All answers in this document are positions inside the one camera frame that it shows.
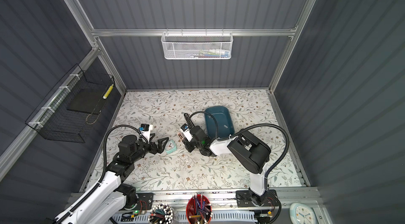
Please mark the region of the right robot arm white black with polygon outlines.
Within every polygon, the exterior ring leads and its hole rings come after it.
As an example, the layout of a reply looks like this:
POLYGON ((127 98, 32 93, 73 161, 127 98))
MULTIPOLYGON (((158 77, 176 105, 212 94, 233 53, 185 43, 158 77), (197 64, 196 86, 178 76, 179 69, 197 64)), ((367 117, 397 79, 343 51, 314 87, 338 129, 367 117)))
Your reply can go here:
POLYGON ((207 112, 198 111, 191 115, 185 114, 187 123, 181 127, 184 136, 189 132, 190 136, 182 142, 188 152, 197 149, 203 156, 219 156, 232 154, 240 164, 250 173, 251 183, 247 191, 236 193, 239 207, 246 207, 249 202, 253 206, 261 207, 268 203, 271 198, 276 202, 276 195, 270 192, 268 178, 270 172, 285 158, 290 138, 282 127, 271 123, 260 123, 248 126, 228 137, 218 137, 219 125, 216 118, 207 112), (210 116, 215 124, 215 137, 210 138, 200 126, 194 126, 192 117, 197 114, 210 116), (282 154, 273 163, 269 164, 271 148, 257 136, 250 132, 252 129, 269 127, 279 130, 285 139, 285 147, 282 154))

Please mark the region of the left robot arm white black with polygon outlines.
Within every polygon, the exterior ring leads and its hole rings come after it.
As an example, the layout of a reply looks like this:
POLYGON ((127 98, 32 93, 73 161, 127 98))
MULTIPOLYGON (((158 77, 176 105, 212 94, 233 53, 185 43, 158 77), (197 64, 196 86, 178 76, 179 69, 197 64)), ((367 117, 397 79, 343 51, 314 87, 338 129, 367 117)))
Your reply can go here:
POLYGON ((157 142, 151 139, 155 134, 146 137, 142 134, 147 127, 131 125, 112 127, 102 140, 103 170, 99 180, 78 200, 58 214, 54 224, 105 224, 113 215, 123 208, 135 206, 138 202, 136 188, 125 184, 125 180, 135 169, 135 163, 146 154, 162 154, 169 141, 168 137, 157 142), (119 143, 119 152, 109 163, 107 158, 107 139, 116 129, 130 128, 138 135, 127 135, 119 143))

